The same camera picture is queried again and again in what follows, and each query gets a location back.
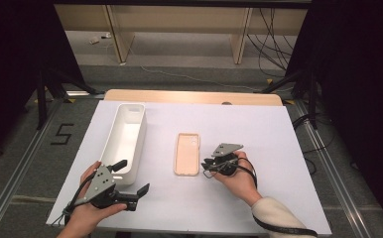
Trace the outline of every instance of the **human hand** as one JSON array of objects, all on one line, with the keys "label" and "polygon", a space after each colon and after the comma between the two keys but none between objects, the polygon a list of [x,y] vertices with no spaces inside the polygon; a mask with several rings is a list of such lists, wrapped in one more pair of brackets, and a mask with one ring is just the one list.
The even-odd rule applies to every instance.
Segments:
[{"label": "human hand", "polygon": [[[95,162],[92,166],[90,166],[80,177],[80,183],[97,170],[100,165],[101,162]],[[89,186],[90,181],[83,187],[78,197],[84,197]],[[65,226],[58,237],[85,237],[95,229],[101,220],[126,208],[127,205],[122,203],[114,204],[104,209],[96,208],[91,203],[77,206],[71,214],[69,223]]]},{"label": "human hand", "polygon": [[[253,171],[245,152],[236,151],[234,154],[240,159],[238,160],[238,166]],[[237,168],[235,174],[229,177],[224,176],[221,173],[212,172],[212,174],[213,177],[222,182],[232,194],[243,199],[249,206],[252,206],[257,200],[262,198],[262,195],[257,191],[253,177],[239,168]]]}]

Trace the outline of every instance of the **phone case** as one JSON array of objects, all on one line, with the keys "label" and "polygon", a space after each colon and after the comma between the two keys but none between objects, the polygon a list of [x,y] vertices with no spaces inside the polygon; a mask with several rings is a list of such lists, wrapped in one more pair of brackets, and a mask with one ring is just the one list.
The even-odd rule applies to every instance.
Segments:
[{"label": "phone case", "polygon": [[180,133],[177,138],[174,172],[178,176],[198,174],[199,136],[195,133]]}]

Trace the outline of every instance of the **white table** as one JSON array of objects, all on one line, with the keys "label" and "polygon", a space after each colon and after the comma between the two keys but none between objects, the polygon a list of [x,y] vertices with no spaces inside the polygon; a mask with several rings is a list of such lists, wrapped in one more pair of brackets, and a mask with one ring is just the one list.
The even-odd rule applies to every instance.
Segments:
[{"label": "white table", "polygon": [[[99,160],[120,101],[101,101],[67,175],[47,224],[62,213],[78,187],[80,175]],[[287,109],[283,106],[143,103],[147,134],[138,176],[129,187],[150,190],[136,211],[109,217],[98,227],[112,230],[255,235],[266,233],[250,208],[202,169],[196,177],[173,171],[175,144],[181,132],[200,134],[200,160],[219,143],[244,145],[258,176],[259,191],[287,205],[319,235],[331,234],[309,175]]]}]

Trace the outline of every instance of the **white sleeve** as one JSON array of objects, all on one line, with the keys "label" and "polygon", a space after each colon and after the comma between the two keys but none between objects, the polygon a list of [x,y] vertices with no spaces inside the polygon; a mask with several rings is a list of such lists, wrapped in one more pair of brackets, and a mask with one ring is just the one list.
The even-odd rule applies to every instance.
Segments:
[{"label": "white sleeve", "polygon": [[272,197],[260,198],[251,207],[254,219],[269,232],[271,238],[313,238],[317,234],[306,226],[281,202]]}]

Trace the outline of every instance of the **white plastic bin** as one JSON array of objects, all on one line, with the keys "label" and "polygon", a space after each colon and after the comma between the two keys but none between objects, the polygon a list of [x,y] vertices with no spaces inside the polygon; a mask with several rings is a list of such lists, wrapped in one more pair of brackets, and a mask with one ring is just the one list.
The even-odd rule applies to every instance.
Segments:
[{"label": "white plastic bin", "polygon": [[113,172],[117,184],[132,184],[136,179],[146,133],[145,106],[121,104],[101,156],[105,166],[127,160],[127,166]]}]

